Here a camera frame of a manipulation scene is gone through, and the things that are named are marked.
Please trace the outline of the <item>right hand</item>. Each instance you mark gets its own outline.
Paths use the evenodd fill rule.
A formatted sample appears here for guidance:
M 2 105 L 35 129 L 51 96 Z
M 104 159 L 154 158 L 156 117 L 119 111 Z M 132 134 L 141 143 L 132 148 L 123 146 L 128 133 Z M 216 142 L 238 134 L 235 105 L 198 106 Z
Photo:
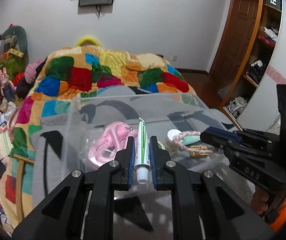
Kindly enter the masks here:
M 268 199 L 269 194 L 263 189 L 255 187 L 255 192 L 251 200 L 251 208 L 258 214 L 261 215 L 268 210 Z

